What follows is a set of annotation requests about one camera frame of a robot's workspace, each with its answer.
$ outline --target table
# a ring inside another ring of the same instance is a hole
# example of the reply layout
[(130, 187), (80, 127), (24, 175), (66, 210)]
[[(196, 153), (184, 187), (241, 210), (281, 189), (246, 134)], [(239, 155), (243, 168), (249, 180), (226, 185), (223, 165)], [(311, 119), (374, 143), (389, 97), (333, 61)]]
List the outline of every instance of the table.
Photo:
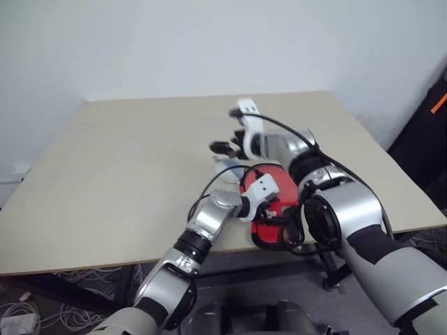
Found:
[[(208, 144), (228, 140), (239, 128), (228, 110), (240, 97), (246, 96), (86, 102), (0, 211), (0, 274), (161, 257), (214, 173)], [(329, 93), (249, 97), (261, 113), (298, 130), (310, 128), (325, 153), (376, 191), (394, 231), (446, 224)], [(252, 247), (249, 225), (234, 221), (213, 251)]]

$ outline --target black wire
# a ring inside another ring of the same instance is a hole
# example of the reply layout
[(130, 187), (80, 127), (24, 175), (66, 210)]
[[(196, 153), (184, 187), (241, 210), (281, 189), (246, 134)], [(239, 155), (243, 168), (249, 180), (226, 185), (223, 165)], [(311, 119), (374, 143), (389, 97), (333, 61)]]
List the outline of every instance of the black wire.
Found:
[(383, 221), (383, 225), (385, 226), (385, 230), (386, 230), (386, 234), (391, 238), (391, 239), (395, 239), (394, 238), (394, 234), (393, 234), (393, 229), (391, 228), (391, 224), (390, 224), (390, 220), (388, 219), (388, 215), (386, 215), (386, 211), (383, 208), (383, 205), (381, 203), (381, 201), (379, 200), (379, 197), (377, 196), (377, 194), (372, 190), (371, 187), (369, 187), (368, 184), (366, 184), (366, 182), (361, 179), (357, 174), (355, 174), (352, 170), (348, 169), (346, 166), (344, 166), (343, 164), (341, 164), (340, 162), (337, 162), (335, 159), (333, 159), (332, 157), (329, 157), (328, 155), (324, 154), (321, 150), (318, 150), (318, 153), (326, 160), (330, 161), (332, 164), (334, 164), (335, 166), (337, 166), (339, 169), (345, 171), (347, 174), (351, 175), (354, 179), (357, 179), (363, 186), (365, 186), (366, 188), (368, 188), (372, 194), (374, 194), (374, 196), (376, 197), (377, 201), (379, 201), (380, 207), (381, 207), (381, 211), (382, 211), (382, 221)]
[(284, 170), (284, 168), (281, 164), (276, 164), (276, 163), (259, 163), (259, 164), (252, 165), (251, 167), (249, 167), (248, 169), (245, 170), (245, 173), (242, 175), (242, 178), (240, 179), (240, 185), (241, 185), (241, 187), (244, 188), (244, 191), (246, 190), (245, 189), (245, 179), (247, 178), (248, 174), (251, 171), (255, 170), (256, 168), (259, 168), (260, 166), (276, 166), (276, 167)]
[(380, 207), (381, 207), (381, 211), (382, 211), (382, 220), (383, 220), (383, 225), (385, 226), (386, 229), (386, 233), (387, 235), (391, 238), (394, 239), (394, 234), (393, 234), (393, 229), (391, 228), (391, 224), (390, 224), (390, 220), (388, 219), (388, 215), (386, 214), (385, 209), (383, 208), (382, 203), (379, 200), (379, 197), (377, 197), (377, 194), (372, 190), (371, 187), (369, 187), (368, 184), (366, 184), (366, 182), (361, 179), (358, 175), (356, 175), (354, 172), (352, 172), (350, 169), (348, 169), (346, 166), (344, 166), (343, 164), (341, 164), (340, 162), (336, 161), (335, 159), (329, 157), (328, 155), (324, 154), (320, 149), (319, 146), (317, 144), (312, 144), (307, 138), (305, 138), (302, 134), (300, 134), (299, 132), (297, 132), (295, 129), (290, 128), (289, 126), (283, 124), (282, 122), (279, 122), (275, 119), (272, 119), (271, 117), (266, 117), (264, 115), (259, 115), (259, 114), (248, 114), (248, 113), (238, 113), (238, 116), (246, 116), (246, 117), (258, 117), (259, 119), (264, 119), (266, 121), (269, 121), (273, 124), (276, 124), (277, 126), (289, 131), (290, 133), (294, 134), (295, 136), (297, 136), (298, 138), (300, 138), (308, 147), (310, 150), (315, 151), (317, 154), (319, 154), (321, 157), (325, 158), (326, 160), (330, 161), (332, 164), (334, 164), (335, 166), (337, 166), (339, 169), (345, 171), (347, 174), (351, 175), (353, 178), (357, 179), (361, 184), (363, 184), (364, 186), (366, 186), (371, 192), (372, 194), (374, 194), (374, 196), (376, 197), (376, 199), (379, 201)]
[(199, 204), (199, 202), (203, 199), (206, 198), (205, 192), (208, 190), (208, 188), (211, 186), (212, 183), (214, 183), (214, 181), (219, 178), (223, 173), (232, 170), (232, 169), (237, 169), (237, 168), (244, 168), (244, 169), (249, 169), (251, 166), (250, 165), (233, 165), (230, 167), (227, 167), (225, 169), (223, 169), (222, 171), (220, 171), (218, 174), (216, 174), (214, 177), (211, 178), (211, 180), (208, 182), (208, 184), (205, 186), (205, 188), (203, 189), (202, 193), (199, 195), (198, 199), (196, 200), (196, 202), (193, 203), (193, 205), (191, 206), (191, 208), (189, 209), (189, 213), (188, 213), (188, 217), (187, 220), (191, 220), (191, 218), (193, 217), (194, 213), (197, 210), (197, 206)]
[(208, 198), (209, 196), (210, 196), (209, 194), (205, 194), (204, 196), (198, 198), (198, 199), (193, 203), (193, 205), (192, 205), (191, 208), (189, 209), (188, 216), (187, 216), (187, 218), (186, 218), (187, 221), (191, 220), (191, 218), (193, 217), (193, 215), (194, 215), (194, 211), (196, 210), (196, 208), (197, 208), (198, 204), (200, 203), (200, 201), (202, 201), (202, 200), (205, 199), (205, 198)]
[(314, 147), (316, 147), (316, 145), (312, 144), (307, 138), (305, 138), (302, 134), (300, 134), (299, 132), (297, 132), (295, 129), (286, 126), (285, 124), (283, 124), (282, 122), (279, 122), (275, 119), (272, 119), (271, 117), (267, 117), (265, 115), (260, 115), (260, 114), (249, 114), (249, 113), (240, 113), (238, 115), (244, 116), (244, 117), (258, 117), (259, 119), (264, 119), (266, 121), (269, 121), (273, 124), (276, 124), (277, 126), (286, 129), (287, 131), (289, 131), (290, 133), (294, 134), (295, 136), (297, 136), (298, 138), (300, 138), (300, 140), (302, 140), (310, 149), (313, 149)]

